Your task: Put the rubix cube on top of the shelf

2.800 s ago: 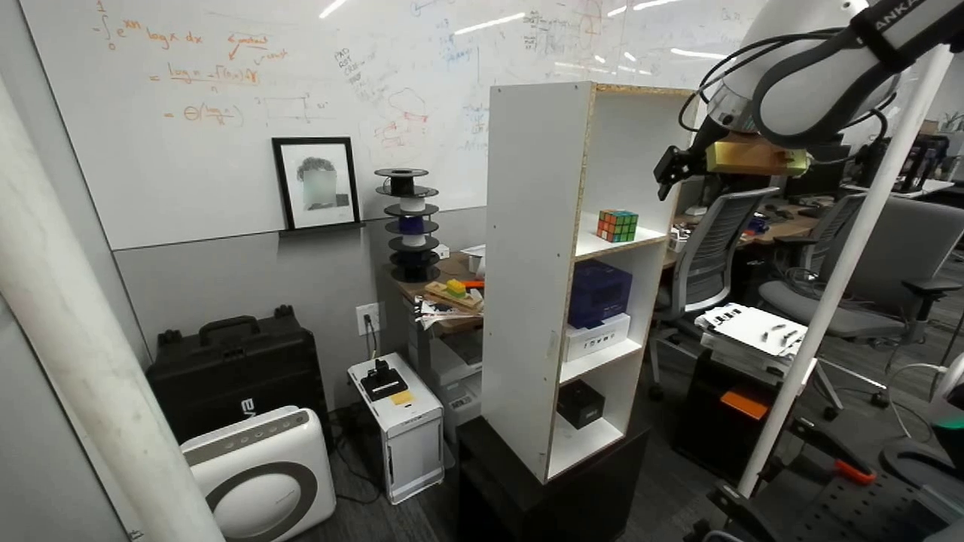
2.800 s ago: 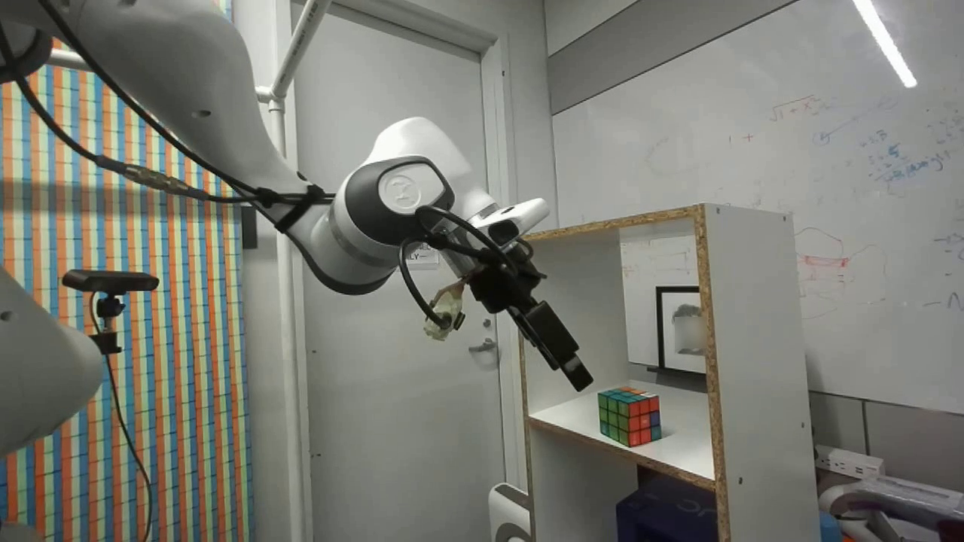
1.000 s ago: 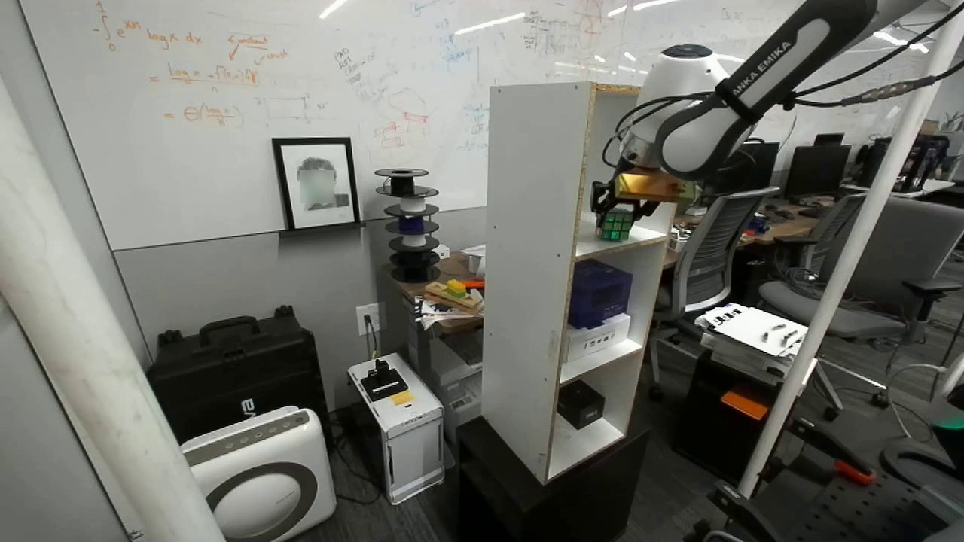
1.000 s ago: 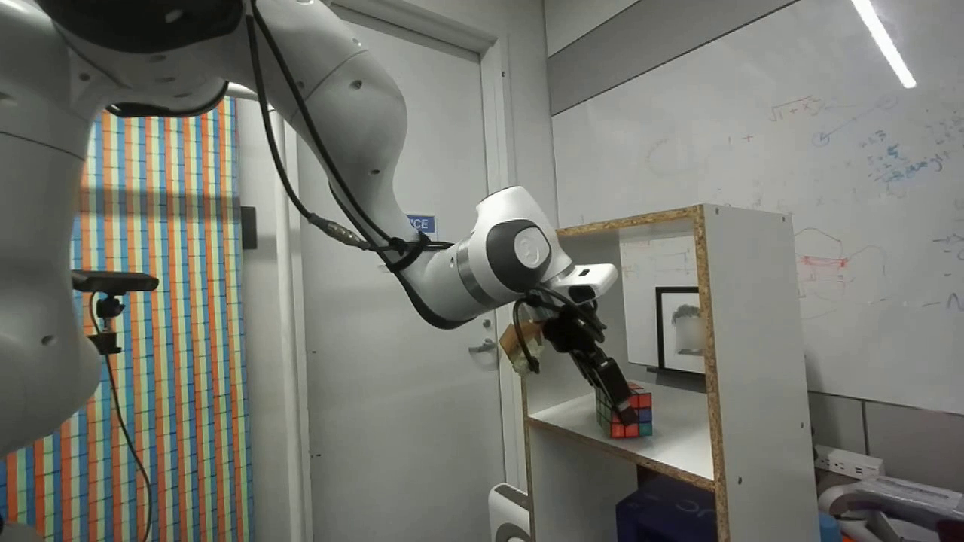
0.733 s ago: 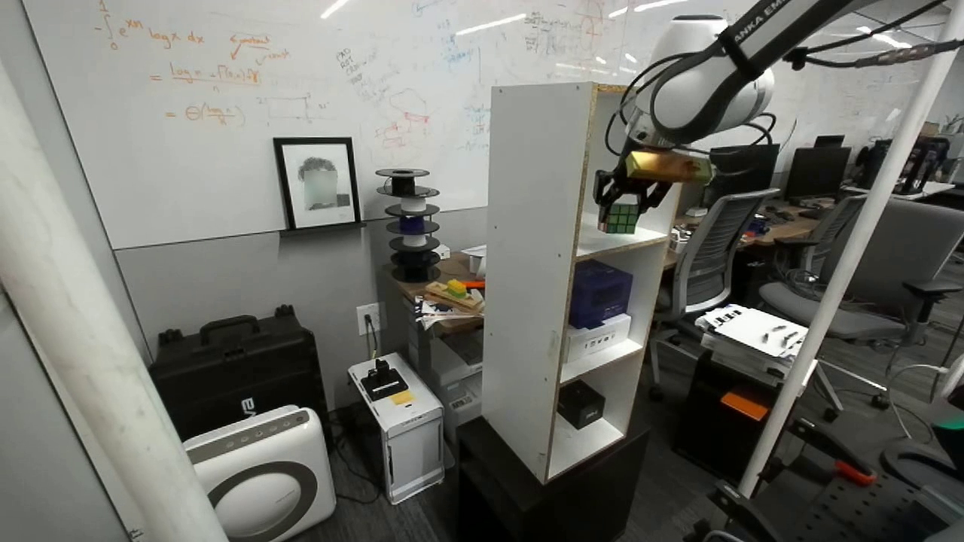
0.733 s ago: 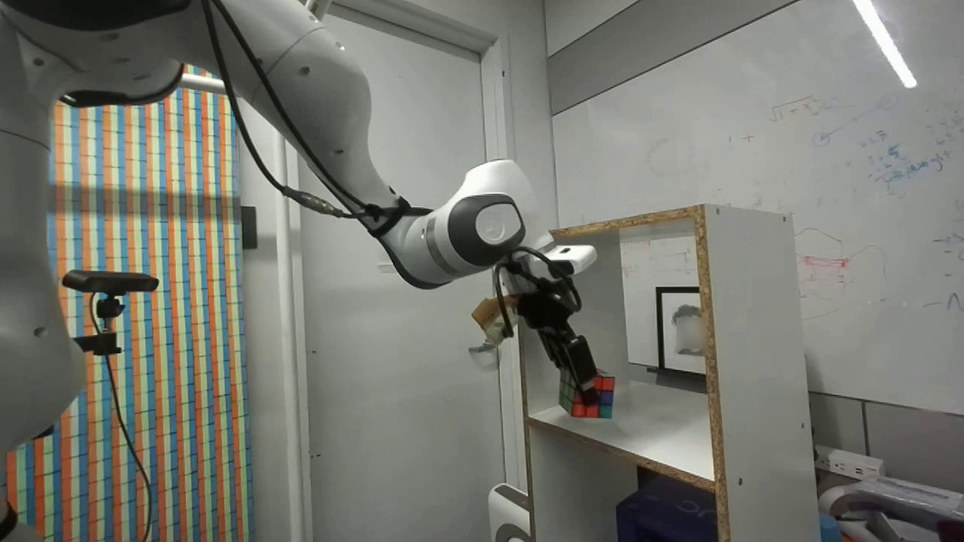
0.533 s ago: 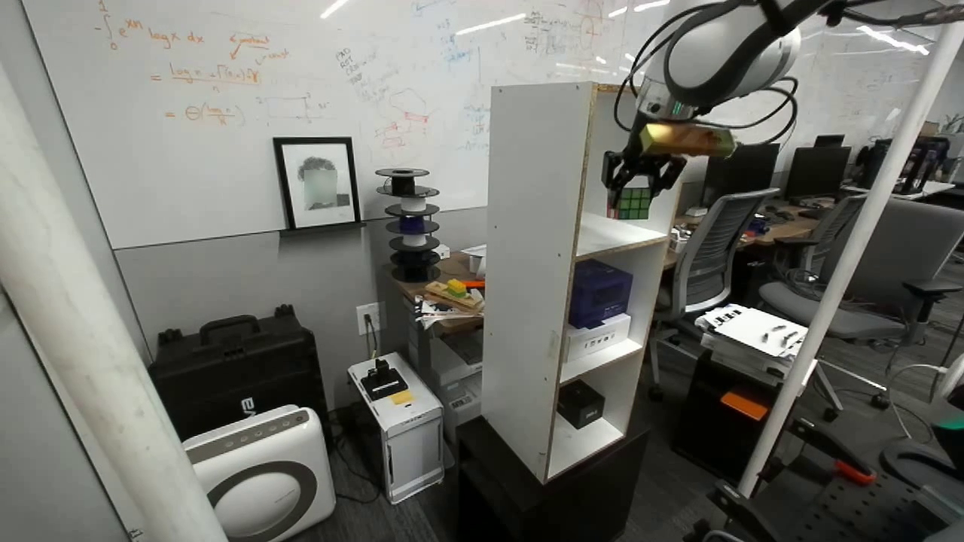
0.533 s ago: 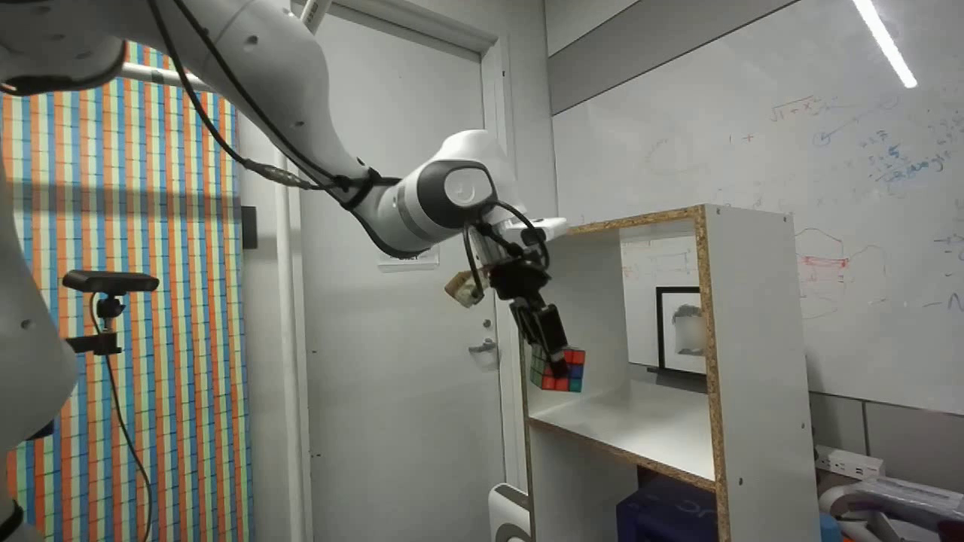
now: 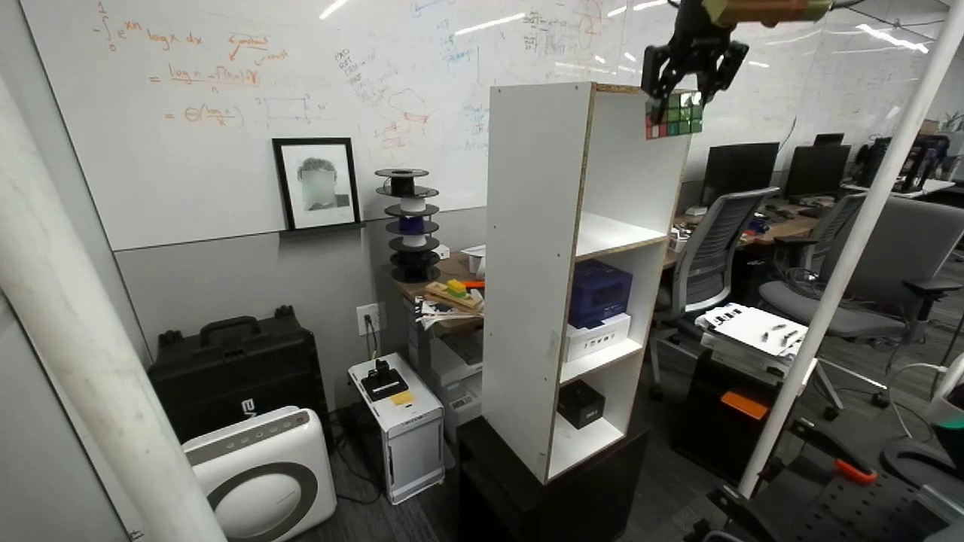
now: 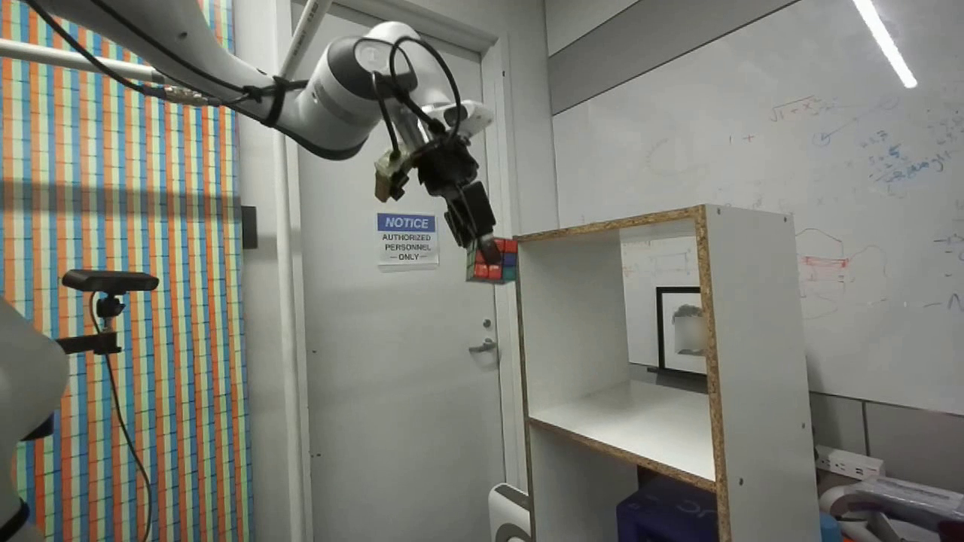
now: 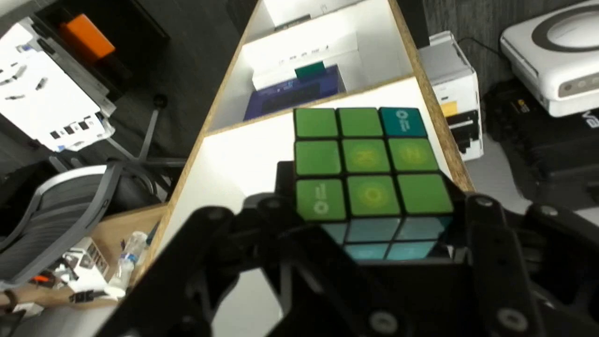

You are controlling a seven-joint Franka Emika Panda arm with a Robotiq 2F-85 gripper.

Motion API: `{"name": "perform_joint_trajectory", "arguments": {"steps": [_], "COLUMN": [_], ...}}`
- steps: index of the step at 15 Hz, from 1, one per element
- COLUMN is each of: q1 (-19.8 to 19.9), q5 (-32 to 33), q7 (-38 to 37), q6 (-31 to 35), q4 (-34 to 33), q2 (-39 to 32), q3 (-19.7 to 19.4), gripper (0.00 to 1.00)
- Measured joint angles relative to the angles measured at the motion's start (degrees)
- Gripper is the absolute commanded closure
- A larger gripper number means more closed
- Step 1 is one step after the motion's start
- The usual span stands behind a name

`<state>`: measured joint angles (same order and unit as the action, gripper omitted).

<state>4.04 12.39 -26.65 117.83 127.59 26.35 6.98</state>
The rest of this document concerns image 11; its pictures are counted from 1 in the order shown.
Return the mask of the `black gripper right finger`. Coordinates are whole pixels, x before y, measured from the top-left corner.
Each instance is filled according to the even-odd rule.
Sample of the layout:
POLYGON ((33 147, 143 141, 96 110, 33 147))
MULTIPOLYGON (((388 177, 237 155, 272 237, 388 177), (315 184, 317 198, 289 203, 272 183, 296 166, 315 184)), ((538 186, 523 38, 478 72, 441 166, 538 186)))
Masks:
POLYGON ((599 229, 551 203, 510 213, 465 199, 467 256, 484 337, 599 337, 599 229))

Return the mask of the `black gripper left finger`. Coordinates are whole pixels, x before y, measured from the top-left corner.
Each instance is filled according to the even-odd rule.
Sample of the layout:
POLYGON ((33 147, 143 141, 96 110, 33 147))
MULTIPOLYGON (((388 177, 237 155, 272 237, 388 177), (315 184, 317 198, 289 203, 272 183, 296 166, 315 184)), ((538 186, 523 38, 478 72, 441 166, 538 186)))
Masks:
POLYGON ((96 337, 214 337, 240 274, 263 269, 283 317, 267 337, 401 337, 401 306, 280 194, 195 209, 96 337))

